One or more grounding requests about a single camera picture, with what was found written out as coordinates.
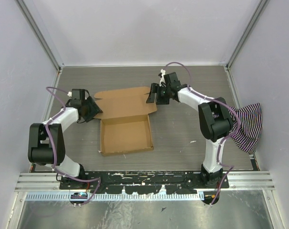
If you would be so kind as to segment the brown cardboard box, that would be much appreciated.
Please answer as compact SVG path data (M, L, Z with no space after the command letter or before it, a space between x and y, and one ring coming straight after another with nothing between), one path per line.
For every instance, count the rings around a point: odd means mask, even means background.
M155 103L146 103L147 86L97 92L96 104L103 111L100 120L100 153L113 156L154 149L150 117Z

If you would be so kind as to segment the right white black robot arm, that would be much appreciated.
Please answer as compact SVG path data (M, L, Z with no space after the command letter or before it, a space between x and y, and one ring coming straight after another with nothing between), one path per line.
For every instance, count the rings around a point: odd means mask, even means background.
M206 188L213 188L223 176L221 165L226 137L233 128L229 106L222 97L212 98L181 84L175 72L159 73L160 82L152 83L146 103L169 104L173 99L198 112L200 130L206 139L205 158L200 178Z

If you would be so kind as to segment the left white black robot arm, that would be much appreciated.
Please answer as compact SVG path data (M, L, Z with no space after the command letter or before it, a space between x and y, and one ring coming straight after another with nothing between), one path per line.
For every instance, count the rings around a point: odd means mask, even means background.
M72 100L64 104L60 111L42 123L34 123L29 130L28 160L31 163L50 167L52 171L70 180L76 189L100 178L87 179L84 167L66 155L64 132L80 119L91 121L102 113L92 97Z

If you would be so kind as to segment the striped purple cloth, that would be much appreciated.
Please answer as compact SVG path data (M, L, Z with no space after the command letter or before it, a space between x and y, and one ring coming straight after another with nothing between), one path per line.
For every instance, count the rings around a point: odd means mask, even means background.
M249 104L242 108L231 107L231 109L240 120L240 128L232 135L232 139L239 149L251 155L257 149L263 128L260 103Z

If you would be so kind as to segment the aluminium front rail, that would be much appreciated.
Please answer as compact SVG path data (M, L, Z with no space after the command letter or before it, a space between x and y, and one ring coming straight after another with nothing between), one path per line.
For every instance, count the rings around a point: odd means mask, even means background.
M15 191L52 191L61 190L55 173L21 173ZM226 175L222 188L232 190L274 190L275 186L269 172L266 171L232 171Z

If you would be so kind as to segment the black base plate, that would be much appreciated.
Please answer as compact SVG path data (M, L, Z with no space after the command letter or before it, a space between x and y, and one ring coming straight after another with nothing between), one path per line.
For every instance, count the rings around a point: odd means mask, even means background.
M100 178L101 184L97 182L83 183L69 178L59 178L61 190L87 189L98 194L157 194L165 188L166 194L196 194L197 189L217 189L219 182L204 184L200 173L197 171L88 171L87 179Z

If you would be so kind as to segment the left aluminium corner post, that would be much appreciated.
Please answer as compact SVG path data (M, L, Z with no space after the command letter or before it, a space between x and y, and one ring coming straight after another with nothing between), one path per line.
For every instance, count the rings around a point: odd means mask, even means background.
M33 2L26 0L16 0L16 4L24 15L34 35L38 39L45 54L53 64L54 68L59 72L62 70L64 64L61 61L61 57L50 38L48 31L44 28L43 21L38 12L34 12L36 9Z

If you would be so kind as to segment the aluminium corner post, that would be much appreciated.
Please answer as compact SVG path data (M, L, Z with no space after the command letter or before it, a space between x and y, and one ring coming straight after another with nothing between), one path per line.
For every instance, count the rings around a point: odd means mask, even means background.
M34 35L38 39L45 54L53 64L54 68L59 72L62 70L64 64L61 61L61 57L50 38L48 31L44 28L43 21L38 12L34 12L36 9L33 2L26 0L16 0L16 4L24 15Z
M246 43L248 37L250 36L251 32L253 31L254 27L256 26L257 21L259 20L260 16L264 12L266 6L269 4L269 0L260 0L258 5L255 8L254 13L252 14L244 32L239 39L228 63L226 64L226 69L229 71L232 65L234 64L236 58L238 57L240 51L242 50L244 44Z

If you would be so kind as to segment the right aluminium corner post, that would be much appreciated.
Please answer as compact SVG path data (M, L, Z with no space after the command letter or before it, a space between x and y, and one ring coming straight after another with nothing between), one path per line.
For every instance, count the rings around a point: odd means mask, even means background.
M244 44L246 43L248 37L250 36L251 32L253 31L254 27L256 26L257 21L259 20L260 16L264 12L266 6L269 4L269 0L260 0L258 5L255 8L254 13L252 14L244 32L239 39L228 63L226 64L226 69L229 71L232 65L234 64L236 58L238 57L240 51L242 50Z

